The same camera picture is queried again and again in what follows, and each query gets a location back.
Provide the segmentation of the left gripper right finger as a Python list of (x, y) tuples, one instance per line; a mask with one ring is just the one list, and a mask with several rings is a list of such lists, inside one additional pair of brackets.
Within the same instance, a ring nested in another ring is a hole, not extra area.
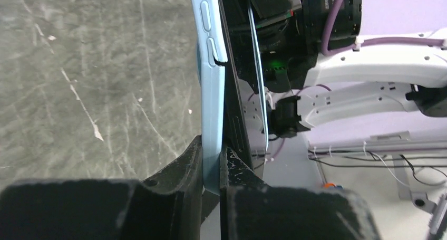
[(345, 189), (272, 187), (230, 147), (220, 154), (222, 239), (380, 239), (358, 194)]

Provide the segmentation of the blue phone case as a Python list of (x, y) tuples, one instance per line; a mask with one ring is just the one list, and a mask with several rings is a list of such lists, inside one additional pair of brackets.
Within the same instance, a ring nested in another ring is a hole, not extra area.
[(203, 185), (219, 194), (219, 162), (224, 120), (225, 66), (228, 61), (219, 0), (191, 0), (198, 34), (201, 85)]

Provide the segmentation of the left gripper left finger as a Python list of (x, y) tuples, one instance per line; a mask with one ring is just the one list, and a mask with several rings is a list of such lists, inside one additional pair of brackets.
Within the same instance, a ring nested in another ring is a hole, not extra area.
[(1, 192), (1, 239), (199, 239), (202, 144), (146, 180), (21, 179)]

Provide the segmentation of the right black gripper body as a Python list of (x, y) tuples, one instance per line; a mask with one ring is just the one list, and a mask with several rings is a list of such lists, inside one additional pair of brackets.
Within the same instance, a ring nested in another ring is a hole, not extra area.
[(362, 0), (261, 0), (255, 20), (264, 86), (272, 92), (302, 89), (322, 50), (354, 43)]

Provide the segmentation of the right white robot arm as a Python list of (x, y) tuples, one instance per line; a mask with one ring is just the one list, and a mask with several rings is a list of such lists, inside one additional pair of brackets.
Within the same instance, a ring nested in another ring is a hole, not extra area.
[(260, 87), (295, 94), (263, 109), (264, 131), (289, 138), (381, 112), (446, 117), (446, 28), (361, 36), (362, 0), (250, 0)]

